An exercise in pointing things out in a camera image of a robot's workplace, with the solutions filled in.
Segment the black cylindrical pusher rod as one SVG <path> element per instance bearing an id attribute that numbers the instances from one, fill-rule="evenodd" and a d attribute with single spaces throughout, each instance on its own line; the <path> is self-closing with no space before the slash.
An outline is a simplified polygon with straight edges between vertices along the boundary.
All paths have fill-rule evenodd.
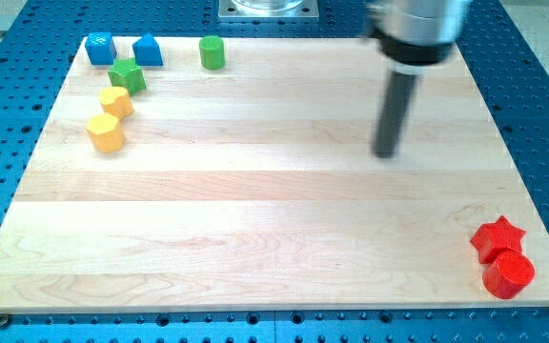
<path id="1" fill-rule="evenodd" d="M 414 74 L 390 72 L 372 146 L 376 157 L 395 155 L 416 82 Z"/>

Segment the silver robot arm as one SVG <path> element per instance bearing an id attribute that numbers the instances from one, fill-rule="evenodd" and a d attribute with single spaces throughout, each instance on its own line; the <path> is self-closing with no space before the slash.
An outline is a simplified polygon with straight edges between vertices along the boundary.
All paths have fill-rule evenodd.
<path id="1" fill-rule="evenodd" d="M 391 61 L 372 153 L 391 158 L 397 152 L 417 80 L 428 67 L 452 52 L 470 8 L 470 0 L 377 0 L 366 4 L 366 36 L 380 43 Z"/>

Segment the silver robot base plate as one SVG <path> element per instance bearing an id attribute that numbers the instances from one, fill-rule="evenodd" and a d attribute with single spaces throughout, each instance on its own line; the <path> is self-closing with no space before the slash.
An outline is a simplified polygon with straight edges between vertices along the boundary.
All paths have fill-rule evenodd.
<path id="1" fill-rule="evenodd" d="M 218 17 L 225 20 L 318 18 L 317 0 L 219 0 Z"/>

